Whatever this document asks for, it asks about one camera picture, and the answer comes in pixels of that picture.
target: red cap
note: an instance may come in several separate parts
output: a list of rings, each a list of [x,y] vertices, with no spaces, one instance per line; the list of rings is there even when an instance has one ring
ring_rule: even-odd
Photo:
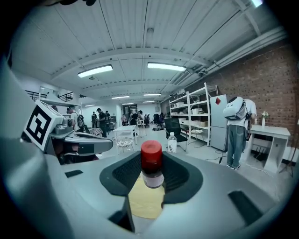
[[[159,170],[162,166],[162,146],[156,140],[141,145],[142,169],[147,172]]]

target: blue jeans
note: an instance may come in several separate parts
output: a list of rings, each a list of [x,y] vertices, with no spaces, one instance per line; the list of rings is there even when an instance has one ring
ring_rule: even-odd
[[[228,126],[228,165],[239,166],[241,153],[245,149],[247,130],[243,126]]]

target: brick wall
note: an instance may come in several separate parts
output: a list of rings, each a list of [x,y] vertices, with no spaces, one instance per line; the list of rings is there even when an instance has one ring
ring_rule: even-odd
[[[270,115],[266,125],[288,128],[289,145],[294,146],[294,126],[299,117],[298,60],[291,45],[280,41],[219,69],[185,90],[195,91],[207,82],[218,85],[219,94],[227,94],[228,99],[241,96],[253,100],[258,124],[262,124],[262,113],[266,110]]]

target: bottle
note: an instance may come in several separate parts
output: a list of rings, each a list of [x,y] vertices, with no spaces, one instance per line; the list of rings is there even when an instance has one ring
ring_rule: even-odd
[[[141,145],[142,177],[148,188],[155,189],[162,185],[162,145],[155,140],[145,141]]]
[[[177,152],[177,138],[174,136],[173,132],[170,133],[170,136],[168,138],[168,152]]]

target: refrigerator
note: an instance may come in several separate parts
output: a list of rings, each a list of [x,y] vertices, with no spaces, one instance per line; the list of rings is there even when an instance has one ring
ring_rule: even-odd
[[[227,119],[223,116],[223,110],[228,103],[226,95],[210,98],[211,104],[211,146],[221,151],[227,151]]]

